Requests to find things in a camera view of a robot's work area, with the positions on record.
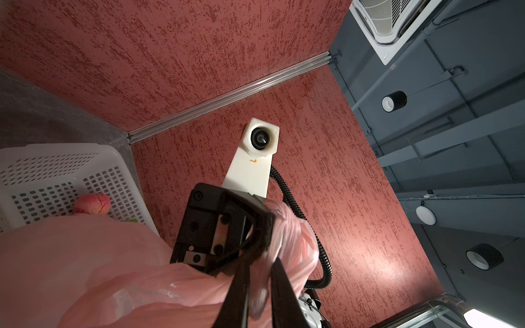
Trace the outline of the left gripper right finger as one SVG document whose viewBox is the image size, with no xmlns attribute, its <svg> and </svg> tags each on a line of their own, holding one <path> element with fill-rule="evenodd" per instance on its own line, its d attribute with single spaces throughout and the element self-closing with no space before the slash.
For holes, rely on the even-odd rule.
<svg viewBox="0 0 525 328">
<path fill-rule="evenodd" d="M 307 320 L 299 307 L 298 298 L 287 277 L 280 258 L 276 258 L 270 272 L 272 327 L 307 328 Z"/>
</svg>

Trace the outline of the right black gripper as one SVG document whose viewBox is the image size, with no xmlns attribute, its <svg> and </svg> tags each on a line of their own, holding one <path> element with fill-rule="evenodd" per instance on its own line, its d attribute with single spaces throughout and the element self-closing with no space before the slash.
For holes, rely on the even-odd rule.
<svg viewBox="0 0 525 328">
<path fill-rule="evenodd" d="M 225 272 L 265 239 L 273 223 L 264 199 L 198 183 L 191 191 L 170 263 L 210 275 Z"/>
</svg>

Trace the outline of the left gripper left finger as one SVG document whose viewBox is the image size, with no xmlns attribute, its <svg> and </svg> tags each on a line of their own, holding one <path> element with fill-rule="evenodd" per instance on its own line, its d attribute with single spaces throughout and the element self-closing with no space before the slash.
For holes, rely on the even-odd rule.
<svg viewBox="0 0 525 328">
<path fill-rule="evenodd" d="M 235 277 L 212 328 L 248 327 L 251 254 L 239 258 Z"/>
</svg>

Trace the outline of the pink plastic bag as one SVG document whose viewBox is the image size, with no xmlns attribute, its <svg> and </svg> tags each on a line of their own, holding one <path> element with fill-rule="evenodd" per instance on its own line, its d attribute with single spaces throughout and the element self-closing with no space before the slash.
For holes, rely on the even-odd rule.
<svg viewBox="0 0 525 328">
<path fill-rule="evenodd" d="M 212 327 L 217 304 L 177 303 L 172 251 L 106 215 L 52 217 L 1 237 L 2 327 Z"/>
</svg>

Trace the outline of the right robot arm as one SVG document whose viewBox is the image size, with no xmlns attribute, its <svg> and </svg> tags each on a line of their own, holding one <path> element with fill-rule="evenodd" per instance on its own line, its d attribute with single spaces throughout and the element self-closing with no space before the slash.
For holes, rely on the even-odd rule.
<svg viewBox="0 0 525 328">
<path fill-rule="evenodd" d="M 279 172 L 269 177 L 281 200 L 194 187 L 170 259 L 174 298 L 217 304 L 215 327 L 325 327 L 308 291 L 331 283 L 328 255 Z"/>
</svg>

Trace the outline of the white round ceiling light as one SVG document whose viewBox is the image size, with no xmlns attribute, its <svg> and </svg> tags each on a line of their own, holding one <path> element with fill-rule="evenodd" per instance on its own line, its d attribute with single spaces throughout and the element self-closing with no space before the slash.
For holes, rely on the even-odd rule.
<svg viewBox="0 0 525 328">
<path fill-rule="evenodd" d="M 416 215 L 425 225 L 434 226 L 437 219 L 433 211 L 426 206 L 420 205 L 416 208 Z"/>
</svg>

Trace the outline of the black ceiling spotlight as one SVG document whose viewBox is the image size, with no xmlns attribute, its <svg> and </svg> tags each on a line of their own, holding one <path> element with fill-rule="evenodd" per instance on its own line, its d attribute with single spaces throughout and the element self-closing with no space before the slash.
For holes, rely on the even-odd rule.
<svg viewBox="0 0 525 328">
<path fill-rule="evenodd" d="M 402 109 L 406 105 L 407 94 L 403 91 L 396 91 L 391 94 L 388 94 L 381 100 L 381 107 L 387 113 L 391 113 L 396 110 Z"/>
<path fill-rule="evenodd" d="M 504 262 L 501 252 L 487 243 L 480 243 L 471 247 L 466 251 L 466 258 L 472 265 L 482 271 L 494 269 Z"/>
</svg>

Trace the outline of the white plastic basket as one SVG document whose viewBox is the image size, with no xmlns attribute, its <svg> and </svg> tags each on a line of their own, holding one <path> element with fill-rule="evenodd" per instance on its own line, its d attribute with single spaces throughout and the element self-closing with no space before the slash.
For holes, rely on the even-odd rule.
<svg viewBox="0 0 525 328">
<path fill-rule="evenodd" d="M 44 143 L 1 149 L 1 232 L 72 215 L 86 194 L 105 194 L 109 216 L 156 231 L 120 153 L 97 143 Z"/>
</svg>

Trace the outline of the white ceiling air conditioner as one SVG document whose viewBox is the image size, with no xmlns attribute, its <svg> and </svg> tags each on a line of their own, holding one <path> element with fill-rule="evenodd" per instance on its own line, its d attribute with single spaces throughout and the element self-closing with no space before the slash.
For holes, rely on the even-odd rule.
<svg viewBox="0 0 525 328">
<path fill-rule="evenodd" d="M 387 65 L 443 4 L 440 0 L 357 0 L 349 11 Z"/>
</svg>

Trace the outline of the right aluminium corner post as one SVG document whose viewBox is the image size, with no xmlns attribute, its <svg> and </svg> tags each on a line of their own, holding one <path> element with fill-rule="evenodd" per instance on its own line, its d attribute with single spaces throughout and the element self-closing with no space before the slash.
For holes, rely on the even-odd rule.
<svg viewBox="0 0 525 328">
<path fill-rule="evenodd" d="M 316 55 L 312 58 L 301 61 L 298 64 L 292 65 L 264 78 L 253 81 L 231 92 L 215 97 L 209 101 L 205 101 L 199 105 L 190 107 L 189 109 L 185 109 L 179 113 L 175 113 L 154 123 L 148 124 L 145 127 L 131 131 L 128 133 L 128 141 L 130 144 L 136 144 L 173 127 L 214 112 L 215 110 L 243 100 L 256 93 L 262 92 L 263 90 L 277 86 L 280 83 L 327 65 L 331 59 L 332 56 L 327 51 L 320 55 Z"/>
</svg>

